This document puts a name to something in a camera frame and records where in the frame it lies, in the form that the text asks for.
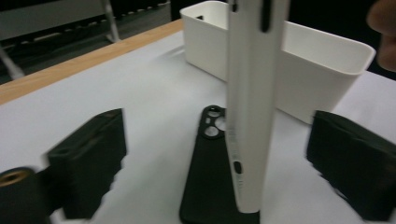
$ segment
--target table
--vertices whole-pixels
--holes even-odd
[[[0,86],[0,170],[42,169],[41,155],[83,122],[123,107],[129,154],[92,223],[180,223],[200,113],[225,106],[226,97],[223,81],[185,62],[180,26],[170,23],[133,37],[132,45],[124,40]],[[395,82],[366,72],[333,112],[396,142],[395,95]],[[309,132],[276,111],[262,223],[361,223],[304,158]]]

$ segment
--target white plastic bin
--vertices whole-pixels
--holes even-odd
[[[206,1],[181,9],[187,62],[226,79],[228,4]]]
[[[291,22],[285,24],[276,107],[306,123],[331,112],[375,56],[368,45]]]
[[[228,4],[206,1],[180,12],[187,62],[226,80]],[[276,107],[311,123],[315,110],[334,109],[370,65],[375,50],[287,21],[285,29]]]

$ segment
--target phone case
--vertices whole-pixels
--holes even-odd
[[[223,128],[225,109],[204,109],[180,207],[184,224],[258,224],[260,214],[236,207]]]

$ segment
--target wooden table edge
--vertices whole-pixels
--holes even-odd
[[[181,20],[172,21],[142,34],[121,40],[118,43],[94,50],[64,63],[56,64],[32,75],[0,85],[0,105],[20,98],[30,92],[37,91],[64,78],[71,77],[99,63],[106,62],[177,33],[182,30],[182,26]]]

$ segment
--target finger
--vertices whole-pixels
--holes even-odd
[[[396,37],[382,35],[377,60],[381,67],[396,72]]]
[[[383,35],[396,36],[396,1],[376,1],[367,15],[367,23]]]

